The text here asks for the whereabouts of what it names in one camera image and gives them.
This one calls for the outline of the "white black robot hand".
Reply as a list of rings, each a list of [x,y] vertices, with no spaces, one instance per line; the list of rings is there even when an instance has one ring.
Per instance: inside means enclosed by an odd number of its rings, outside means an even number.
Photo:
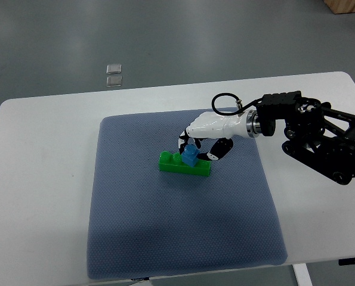
[[[217,161],[222,159],[232,148],[234,136],[253,138],[255,132],[251,127],[248,115],[223,116],[213,111],[206,111],[197,117],[178,139],[179,153],[183,153],[189,143],[189,139],[195,141],[196,147],[201,148],[200,142],[204,139],[214,139],[216,142],[205,153],[199,153],[197,158],[205,161]]]

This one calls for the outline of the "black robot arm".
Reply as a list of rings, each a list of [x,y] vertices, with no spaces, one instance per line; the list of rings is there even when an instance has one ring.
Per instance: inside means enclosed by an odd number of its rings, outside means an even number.
[[[265,94],[250,105],[264,136],[274,135],[277,120],[285,121],[285,154],[340,185],[355,178],[355,115],[300,91]]]

